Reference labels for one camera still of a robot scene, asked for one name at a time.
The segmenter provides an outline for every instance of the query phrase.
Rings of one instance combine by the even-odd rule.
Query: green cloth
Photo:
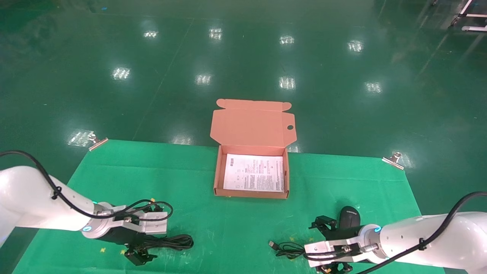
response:
[[[295,274],[315,273],[300,257],[275,257],[267,244],[322,241],[308,230],[319,215],[337,217],[356,207],[362,223],[386,225],[420,215],[408,181],[378,158],[290,154],[287,200],[216,197],[217,148],[110,140],[87,153],[69,186],[94,201],[115,205],[143,198],[169,202],[168,236],[189,234],[192,249],[150,250],[159,257],[133,266],[123,246],[79,232],[42,230],[14,274]],[[354,263],[354,273],[372,264]],[[444,273],[441,268],[394,262],[376,273]]]

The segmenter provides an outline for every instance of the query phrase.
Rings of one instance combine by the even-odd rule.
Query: open cardboard box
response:
[[[220,143],[214,191],[216,196],[287,199],[289,161],[286,146],[296,141],[294,114],[283,111],[291,103],[218,99],[223,108],[213,111],[210,136]],[[282,156],[284,192],[223,189],[227,154]]]

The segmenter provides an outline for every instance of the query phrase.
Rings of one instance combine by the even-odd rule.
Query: paper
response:
[[[223,188],[284,192],[282,156],[227,154]]]

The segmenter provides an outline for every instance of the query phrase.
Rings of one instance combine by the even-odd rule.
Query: box lid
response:
[[[296,141],[291,103],[218,99],[210,136],[222,145],[286,147]]]

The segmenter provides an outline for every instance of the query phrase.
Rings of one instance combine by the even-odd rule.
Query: computer mouse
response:
[[[339,228],[351,228],[360,226],[360,214],[357,209],[345,206],[340,211]]]

